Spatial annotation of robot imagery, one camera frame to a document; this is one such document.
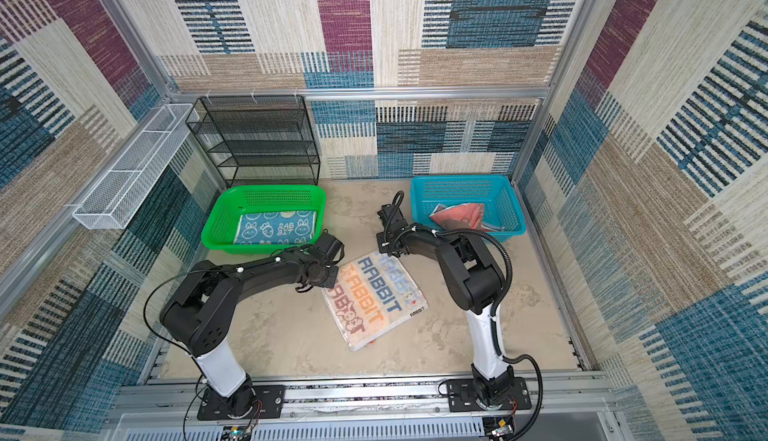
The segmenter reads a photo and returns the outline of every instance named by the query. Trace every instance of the table surface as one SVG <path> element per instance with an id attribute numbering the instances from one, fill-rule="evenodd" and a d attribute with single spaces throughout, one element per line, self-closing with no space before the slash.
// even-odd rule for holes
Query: table surface
<path id="1" fill-rule="evenodd" d="M 376 249 L 382 225 L 376 212 L 398 190 L 406 192 L 402 212 L 411 219 L 410 180 L 320 180 L 327 194 L 323 227 L 338 237 L 346 261 Z M 508 356 L 531 354 L 542 369 L 577 369 L 531 239 L 504 243 L 512 258 L 512 289 L 499 312 Z M 504 264 L 494 249 L 502 270 Z M 211 251 L 214 263 L 252 261 Z M 253 377 L 318 376 L 380 373 L 453 373 L 468 371 L 472 340 L 466 314 L 451 299 L 438 264 L 423 256 L 400 258 L 424 293 L 429 308 L 385 333 L 373 344 L 352 352 L 342 338 L 322 293 L 296 293 L 281 286 L 238 304 L 229 332 L 236 358 Z M 520 365 L 519 369 L 531 369 Z M 171 347 L 162 377 L 197 377 L 192 360 Z"/>

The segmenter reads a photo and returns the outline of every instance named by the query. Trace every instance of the patterned wall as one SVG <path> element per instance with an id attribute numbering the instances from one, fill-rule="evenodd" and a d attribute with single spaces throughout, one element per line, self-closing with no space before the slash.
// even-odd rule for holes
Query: patterned wall
<path id="1" fill-rule="evenodd" d="M 320 177 L 512 172 L 538 99 L 307 103 Z"/>
<path id="2" fill-rule="evenodd" d="M 138 381 L 155 339 L 144 302 L 191 266 L 218 194 L 190 142 L 124 231 L 79 227 L 2 321 L 3 439 L 96 439 L 120 386 Z M 152 297 L 148 319 L 171 289 Z"/>
<path id="3" fill-rule="evenodd" d="M 0 273 L 158 99 L 99 0 L 0 0 Z"/>
<path id="4" fill-rule="evenodd" d="M 577 2 L 122 1 L 189 90 L 545 84 Z"/>
<path id="5" fill-rule="evenodd" d="M 598 0 L 521 188 L 638 440 L 768 439 L 768 0 Z"/>

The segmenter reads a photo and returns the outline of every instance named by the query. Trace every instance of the cyan plastic basket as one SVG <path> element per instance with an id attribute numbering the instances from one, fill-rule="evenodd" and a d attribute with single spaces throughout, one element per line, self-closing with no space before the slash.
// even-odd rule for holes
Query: cyan plastic basket
<path id="1" fill-rule="evenodd" d="M 418 176 L 411 181 L 411 207 L 413 220 L 417 223 L 442 230 L 429 219 L 435 206 L 461 203 L 483 203 L 484 222 L 503 229 L 490 233 L 499 241 L 525 232 L 525 219 L 518 197 L 505 176 Z"/>

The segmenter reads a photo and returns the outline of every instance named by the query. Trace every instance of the green plastic basket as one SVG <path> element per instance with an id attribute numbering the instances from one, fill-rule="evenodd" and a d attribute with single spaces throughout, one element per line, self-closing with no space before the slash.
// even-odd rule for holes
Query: green plastic basket
<path id="1" fill-rule="evenodd" d="M 233 244 L 237 225 L 243 214 L 272 213 L 289 210 L 317 211 L 315 236 L 322 231 L 322 215 L 326 209 L 326 192 L 307 184 L 274 184 L 237 186 L 227 189 L 214 205 L 200 239 L 208 249 L 229 254 L 271 254 L 275 249 L 295 244 Z"/>

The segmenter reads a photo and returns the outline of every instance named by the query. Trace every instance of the white wire basket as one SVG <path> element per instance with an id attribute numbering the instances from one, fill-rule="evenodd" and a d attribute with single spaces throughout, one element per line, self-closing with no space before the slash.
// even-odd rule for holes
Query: white wire basket
<path id="1" fill-rule="evenodd" d="M 150 120 L 72 216 L 88 229 L 125 229 L 197 121 L 192 104 L 166 104 Z"/>

